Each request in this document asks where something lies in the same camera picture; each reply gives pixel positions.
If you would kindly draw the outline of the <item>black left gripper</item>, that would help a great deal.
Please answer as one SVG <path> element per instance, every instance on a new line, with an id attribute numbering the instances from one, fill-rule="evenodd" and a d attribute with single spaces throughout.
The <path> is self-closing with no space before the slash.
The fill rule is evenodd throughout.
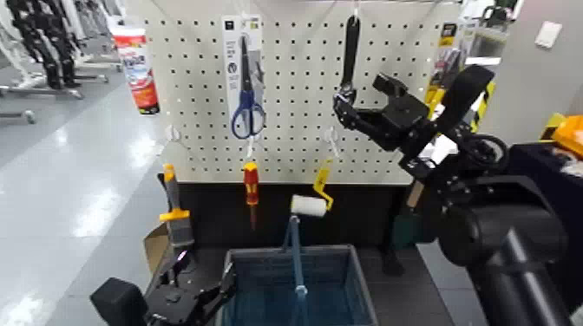
<path id="1" fill-rule="evenodd" d="M 181 251 L 158 276 L 145 300 L 147 315 L 163 325 L 204 325 L 212 319 L 236 291 L 236 270 L 228 263 L 221 280 L 206 290 L 189 290 L 179 286 L 179 275 L 191 263 L 189 250 Z"/>

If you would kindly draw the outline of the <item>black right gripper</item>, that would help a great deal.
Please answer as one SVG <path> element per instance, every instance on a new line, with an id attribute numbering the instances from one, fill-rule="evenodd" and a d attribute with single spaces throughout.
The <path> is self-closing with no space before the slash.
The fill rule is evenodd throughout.
<path id="1" fill-rule="evenodd" d="M 365 109 L 363 120 L 353 107 L 357 91 L 339 91 L 333 96 L 333 110 L 339 122 L 362 133 L 367 131 L 368 122 L 372 125 L 369 138 L 382 149 L 400 149 L 404 156 L 416 157 L 430 140 L 429 132 L 423 130 L 429 122 L 429 107 L 407 94 L 408 87 L 402 81 L 384 73 L 377 74 L 372 86 L 395 98 L 382 109 Z"/>

